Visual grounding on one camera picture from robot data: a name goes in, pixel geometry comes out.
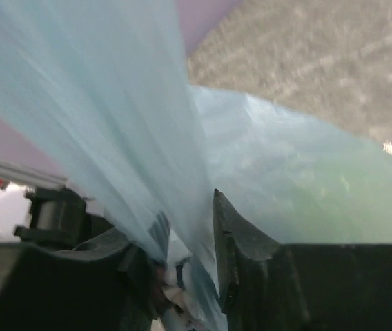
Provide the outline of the light blue plastic bag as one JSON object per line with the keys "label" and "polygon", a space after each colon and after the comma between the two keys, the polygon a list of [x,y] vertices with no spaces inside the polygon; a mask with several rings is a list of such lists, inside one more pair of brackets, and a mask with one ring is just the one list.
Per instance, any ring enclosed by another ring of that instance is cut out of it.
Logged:
{"label": "light blue plastic bag", "polygon": [[172,1],[0,1],[0,117],[157,257],[167,218],[187,291],[219,305],[213,197],[281,244],[392,244],[392,156],[240,92],[191,86]]}

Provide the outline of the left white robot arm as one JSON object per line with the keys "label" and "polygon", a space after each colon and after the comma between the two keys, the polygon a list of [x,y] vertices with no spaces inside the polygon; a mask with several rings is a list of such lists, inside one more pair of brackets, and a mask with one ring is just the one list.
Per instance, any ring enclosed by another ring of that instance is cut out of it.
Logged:
{"label": "left white robot arm", "polygon": [[71,250],[112,228],[87,212],[87,200],[68,188],[31,188],[0,180],[0,243],[30,242]]}

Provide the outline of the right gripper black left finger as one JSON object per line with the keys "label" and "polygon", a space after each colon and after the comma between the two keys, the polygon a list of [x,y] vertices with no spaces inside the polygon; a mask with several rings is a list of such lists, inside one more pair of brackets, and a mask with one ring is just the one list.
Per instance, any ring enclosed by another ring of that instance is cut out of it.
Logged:
{"label": "right gripper black left finger", "polygon": [[0,243],[0,330],[149,330],[152,280],[115,229],[58,252]]}

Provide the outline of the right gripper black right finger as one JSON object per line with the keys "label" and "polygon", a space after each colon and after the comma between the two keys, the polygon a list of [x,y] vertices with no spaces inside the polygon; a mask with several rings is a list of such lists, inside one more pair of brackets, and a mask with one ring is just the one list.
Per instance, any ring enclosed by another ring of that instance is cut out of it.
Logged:
{"label": "right gripper black right finger", "polygon": [[213,197],[230,330],[392,330],[392,244],[281,244]]}

